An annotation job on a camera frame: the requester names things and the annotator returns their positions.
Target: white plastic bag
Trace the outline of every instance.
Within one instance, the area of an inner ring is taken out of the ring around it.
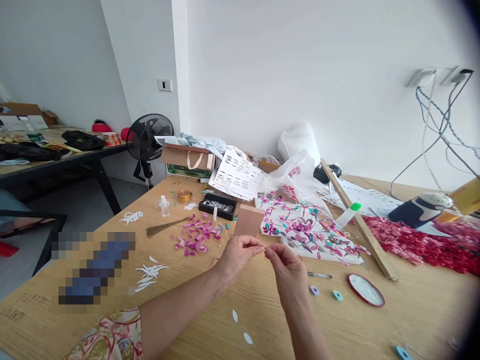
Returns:
[[[308,122],[282,132],[278,140],[278,151],[284,161],[305,149],[314,160],[314,166],[320,165],[320,153],[315,135]]]
[[[318,206],[325,216],[332,218],[327,204],[316,194],[317,191],[328,191],[328,186],[314,178],[314,169],[314,159],[303,149],[277,170],[262,174],[256,181],[257,190],[259,193],[282,190],[298,203],[308,202]]]

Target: brush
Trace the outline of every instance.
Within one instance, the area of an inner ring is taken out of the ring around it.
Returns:
[[[163,224],[163,225],[158,225],[158,226],[153,226],[153,227],[149,227],[146,229],[146,236],[148,238],[151,238],[153,235],[156,235],[158,234],[159,232],[171,227],[172,225],[175,225],[175,224],[178,224],[178,223],[181,223],[185,220],[188,220],[189,219],[189,216],[187,217],[184,217],[183,219],[181,220],[178,220],[178,221],[174,221],[174,222],[169,222],[169,223],[166,223],[166,224]]]

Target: person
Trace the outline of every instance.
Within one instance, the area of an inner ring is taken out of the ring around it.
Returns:
[[[308,301],[305,264],[288,247],[268,247],[255,237],[232,237],[214,267],[138,308],[103,318],[66,359],[157,359],[197,315],[231,286],[247,262],[261,253],[270,260],[296,359],[329,360]]]

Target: black box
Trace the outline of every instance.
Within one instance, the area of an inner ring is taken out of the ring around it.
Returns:
[[[198,210],[203,211],[205,213],[209,213],[209,214],[214,213],[214,208],[212,206],[209,206],[209,205],[204,205],[205,200],[215,201],[217,203],[224,204],[226,206],[232,205],[233,209],[231,210],[231,212],[227,212],[227,211],[218,209],[216,211],[216,215],[220,218],[230,220],[230,221],[232,221],[234,219],[235,208],[237,207],[237,202],[235,200],[230,200],[229,198],[219,196],[219,195],[215,195],[215,194],[212,194],[212,193],[206,193],[205,197],[203,198],[201,203],[198,205]]]

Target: black fan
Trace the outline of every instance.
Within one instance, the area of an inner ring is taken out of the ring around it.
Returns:
[[[152,167],[150,161],[158,159],[162,155],[162,146],[155,141],[154,136],[173,136],[174,127],[170,120],[160,114],[148,114],[137,119],[128,130],[126,145],[128,152],[138,160],[133,176],[145,181],[140,176],[140,171],[148,181],[148,189],[152,185]]]

